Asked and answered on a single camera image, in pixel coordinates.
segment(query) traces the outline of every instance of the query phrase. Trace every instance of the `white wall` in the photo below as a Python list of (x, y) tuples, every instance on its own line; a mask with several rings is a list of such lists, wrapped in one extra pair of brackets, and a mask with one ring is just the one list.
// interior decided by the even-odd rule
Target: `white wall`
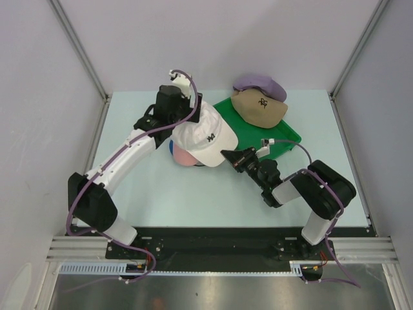
[(338, 96), (373, 220), (413, 287), (413, 1), (393, 1)]
[(2, 1), (0, 40), (0, 304), (30, 262), (28, 309), (102, 102), (46, 0)]
[(165, 72), (230, 88), (245, 72), (331, 89), (378, 0), (61, 0), (107, 91), (156, 90)]

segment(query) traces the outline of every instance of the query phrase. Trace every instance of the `cap logo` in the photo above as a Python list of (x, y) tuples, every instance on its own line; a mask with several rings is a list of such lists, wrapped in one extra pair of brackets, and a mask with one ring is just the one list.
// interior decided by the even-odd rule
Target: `cap logo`
[(259, 100), (258, 103), (259, 103), (260, 105), (264, 106), (264, 109), (265, 109), (265, 107), (268, 105), (268, 101), (265, 100), (264, 98), (261, 98), (261, 100)]
[(215, 138), (215, 134), (211, 134), (207, 139), (208, 142), (211, 142)]

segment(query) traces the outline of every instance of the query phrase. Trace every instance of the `cap brim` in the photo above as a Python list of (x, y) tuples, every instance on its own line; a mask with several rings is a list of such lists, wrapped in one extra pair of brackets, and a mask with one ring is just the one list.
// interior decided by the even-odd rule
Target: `cap brim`
[(194, 166), (198, 163), (198, 160), (193, 157), (193, 155), (181, 149), (175, 143), (173, 145), (172, 155), (174, 157), (174, 160), (182, 166)]
[(216, 141), (211, 146), (196, 151), (189, 151), (193, 157), (208, 167), (217, 167), (225, 161), (222, 150), (235, 150), (238, 146), (238, 138), (235, 132), (223, 120), (221, 131), (216, 136)]

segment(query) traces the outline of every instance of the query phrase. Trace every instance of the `table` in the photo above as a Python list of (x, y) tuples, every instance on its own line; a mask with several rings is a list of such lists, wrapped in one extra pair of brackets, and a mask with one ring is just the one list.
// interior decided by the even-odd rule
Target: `table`
[[(204, 100), (215, 104), (230, 90), (205, 90)], [(344, 144), (325, 90), (287, 91), (284, 120), (302, 137), (302, 144), (319, 159), (355, 184)], [(120, 146), (133, 124), (155, 102), (156, 92), (115, 92), (94, 161), (104, 161)], [(296, 227), (304, 226), (311, 209), (302, 198), (278, 209), (268, 207), (260, 188), (228, 163), (216, 168), (182, 167), (168, 150), (169, 141), (145, 158), (113, 195), (119, 214), (143, 227)], [(281, 177), (308, 165), (298, 147), (277, 159)], [(367, 227), (357, 195), (338, 221), (340, 227)]]

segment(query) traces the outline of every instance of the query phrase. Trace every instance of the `metal frame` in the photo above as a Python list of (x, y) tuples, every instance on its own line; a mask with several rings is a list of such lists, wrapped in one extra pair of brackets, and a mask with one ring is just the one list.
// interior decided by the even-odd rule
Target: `metal frame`
[[(331, 238), (334, 242), (337, 257), (343, 264), (382, 264), (387, 277), (388, 286), (392, 294), (396, 309), (411, 309), (411, 301), (403, 284), (403, 275), (398, 258), (390, 238)], [(122, 267), (130, 263), (128, 260), (107, 260), (105, 258), (108, 240), (103, 237), (55, 237), (52, 241), (47, 259), (46, 273), (39, 298), (34, 309), (47, 310), (52, 300), (55, 283), (61, 266), (69, 267), (68, 262), (79, 262), (79, 266), (99, 267), (108, 263)], [(299, 276), (299, 264), (304, 262), (291, 261), (290, 273), (186, 273), (186, 272), (157, 272), (152, 276)], [(65, 269), (65, 274), (70, 273), (70, 268)], [(113, 274), (101, 271), (99, 274)]]
[(333, 110), (333, 113), (334, 113), (334, 117), (336, 118), (338, 129), (340, 131), (341, 140), (343, 141), (343, 144), (344, 144), (344, 149), (345, 149), (346, 154), (347, 154), (348, 162), (350, 163), (350, 168), (351, 168), (351, 171), (352, 171), (353, 176), (354, 176), (354, 181), (356, 182), (356, 187), (357, 187), (357, 190), (358, 190), (358, 194), (360, 196), (361, 205), (363, 206), (364, 211), (365, 211), (367, 222), (371, 226), (373, 226), (373, 229), (377, 232), (376, 227), (374, 226), (374, 222), (372, 221), (372, 219), (370, 217), (370, 210), (368, 208), (367, 198), (366, 198), (366, 195), (364, 193), (363, 186), (361, 184), (361, 180), (360, 180), (360, 176), (359, 176), (359, 173), (358, 173), (358, 168), (357, 168), (357, 165), (356, 165), (356, 161), (354, 160), (354, 157), (353, 157), (353, 154), (352, 154), (352, 151), (351, 151), (351, 148), (350, 148), (350, 144), (348, 142), (347, 135), (346, 135), (346, 132), (345, 132), (345, 128), (343, 126), (343, 122), (340, 118), (340, 114), (339, 114), (338, 109), (337, 109), (336, 100), (332, 96), (330, 96), (330, 103), (331, 103), (331, 107), (332, 107), (332, 110)]
[(343, 86), (343, 83), (345, 82), (352, 68), (356, 64), (357, 59), (359, 58), (361, 52), (364, 50), (368, 40), (370, 39), (370, 36), (372, 35), (379, 20), (381, 19), (381, 16), (385, 12), (390, 2), (391, 0), (380, 0), (380, 2), (377, 4), (372, 16), (370, 17), (370, 20), (367, 23), (366, 28), (364, 29), (359, 41), (356, 44), (356, 47), (353, 49), (350, 58), (344, 66), (343, 71), (341, 71), (337, 83), (334, 85), (334, 88), (331, 91), (331, 96), (333, 99), (336, 98), (338, 92)]
[(412, 309), (412, 299), (408, 291), (399, 264), (383, 264), (388, 288), (396, 310)]
[[(65, 13), (61, 3), (59, 0), (48, 0), (52, 10), (55, 12), (57, 19), (59, 20), (65, 34), (67, 35), (70, 43), (72, 44), (76, 54), (79, 57), (80, 62), (84, 66), (86, 72), (91, 77), (94, 85), (99, 92), (100, 96), (103, 98), (104, 106), (101, 111), (101, 116), (99, 118), (99, 123), (96, 127), (96, 132), (94, 136), (94, 140), (92, 145), (90, 146), (90, 152), (88, 161), (85, 165), (85, 171), (88, 170), (94, 160), (94, 156), (96, 154), (97, 145), (99, 143), (99, 139), (103, 130), (103, 124), (105, 122), (106, 114), (108, 112), (108, 106), (110, 104), (110, 97), (106, 94), (102, 83), (99, 80), (98, 75), (96, 74), (92, 63), (87, 56), (83, 45), (81, 44), (73, 26), (71, 25), (67, 14)], [(381, 0), (370, 21), (368, 22), (366, 28), (363, 31), (363, 34), (358, 41), (355, 49), (353, 50), (346, 66), (344, 67), (342, 73), (339, 76), (339, 79), (331, 92), (331, 103), (332, 108), (334, 111), (334, 115), (336, 117), (337, 124), (339, 126), (339, 131), (341, 137), (343, 139), (343, 143), (345, 145), (345, 149), (347, 152), (347, 156), (350, 161), (350, 166), (352, 172), (354, 173), (354, 177), (356, 179), (356, 184), (359, 188), (359, 194), (361, 197), (361, 201), (365, 208), (366, 213), (368, 213), (367, 208), (367, 200), (362, 191), (361, 182), (359, 180), (357, 167), (354, 162), (350, 147), (348, 145), (348, 141), (345, 135), (345, 130), (343, 128), (343, 124), (340, 120), (339, 113), (336, 108), (336, 103), (334, 101), (337, 93), (341, 89), (344, 81), (349, 75), (352, 67), (355, 65), (360, 53), (364, 49), (368, 39), (370, 38), (371, 34), (373, 33), (376, 25), (380, 17), (383, 15), (383, 12), (388, 7), (390, 0)], [(411, 309), (411, 299), (407, 294), (404, 288), (404, 280), (403, 274), (401, 272), (398, 259), (396, 256), (396, 252), (394, 251), (394, 247), (392, 245), (390, 238), (331, 238), (334, 242), (335, 250), (337, 257), (343, 264), (382, 264), (383, 270), (386, 273), (388, 286), (390, 288), (390, 292), (392, 294), (394, 304), (396, 309)], [(45, 265), (45, 277), (43, 280), (43, 284), (39, 290), (37, 301), (33, 306), (33, 309), (38, 310), (47, 310), (49, 308), (50, 302), (52, 300), (52, 295), (54, 292), (54, 287), (56, 284), (57, 276), (59, 274), (59, 270), (62, 264), (66, 262), (74, 263), (88, 263), (88, 264), (107, 264), (110, 262), (111, 264), (125, 264), (129, 261), (122, 261), (122, 260), (106, 260), (105, 252), (106, 252), (107, 241), (104, 238), (100, 237), (55, 237), (52, 241), (50, 251), (48, 253)], [(295, 268), (296, 264), (302, 262), (293, 261), (291, 262), (292, 272), (293, 268)], [(153, 275), (161, 274), (161, 275), (204, 275), (203, 273), (169, 273), (169, 272), (154, 272)], [(243, 276), (264, 276), (268, 273), (248, 273), (243, 274)], [(223, 276), (223, 275), (230, 275), (234, 276), (236, 274), (230, 273), (219, 273), (214, 274), (216, 276)]]
[(99, 79), (99, 76), (97, 76), (96, 74), (96, 71), (85, 51), (85, 48), (83, 47), (82, 43), (79, 40), (79, 37), (76, 34), (76, 31), (74, 30), (72, 24), (70, 23), (70, 20), (65, 10), (63, 9), (62, 4), (60, 3), (59, 0), (48, 0), (48, 2), (50, 6), (52, 7), (53, 12), (55, 13), (57, 20), (60, 22), (60, 25), (65, 31), (65, 34), (67, 35), (67, 38), (70, 44), (73, 46), (75, 53), (79, 57), (80, 62), (85, 68), (86, 73), (92, 79), (97, 92), (101, 95), (103, 100), (106, 100), (108, 95), (106, 94), (105, 89), (103, 88), (103, 85)]

